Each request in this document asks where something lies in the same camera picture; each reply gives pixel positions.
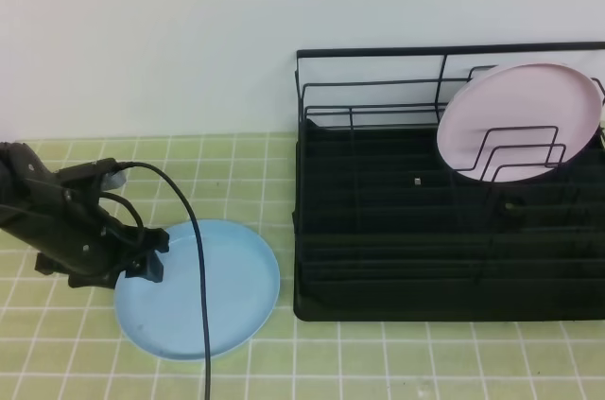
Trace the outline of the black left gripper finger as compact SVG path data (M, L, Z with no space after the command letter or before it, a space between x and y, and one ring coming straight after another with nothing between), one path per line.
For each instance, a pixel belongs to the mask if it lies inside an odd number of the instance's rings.
M164 265L156 252L148 252L135 259L125 269L127 278L142 278L149 282L162 282L164 279Z

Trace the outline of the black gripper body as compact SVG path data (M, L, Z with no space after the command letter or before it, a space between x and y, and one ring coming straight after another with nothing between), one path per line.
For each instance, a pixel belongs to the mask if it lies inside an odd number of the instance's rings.
M100 182L29 182L32 203L49 219L43 253L65 273L113 287L142 273L142 218Z

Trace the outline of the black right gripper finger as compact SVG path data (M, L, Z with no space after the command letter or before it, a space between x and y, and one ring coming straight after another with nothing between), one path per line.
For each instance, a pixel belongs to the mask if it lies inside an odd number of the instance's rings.
M143 231L143 239L137 246L138 253L147 252L169 252L170 236L169 233L162 228L145 228Z

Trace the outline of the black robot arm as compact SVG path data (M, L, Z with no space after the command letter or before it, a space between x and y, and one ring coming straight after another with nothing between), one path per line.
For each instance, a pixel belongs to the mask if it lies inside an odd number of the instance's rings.
M169 235L115 194L125 181L114 158L51 171L30 146L4 143L1 228L37 250L37 272L70 287L114 288L120 275L160 283Z

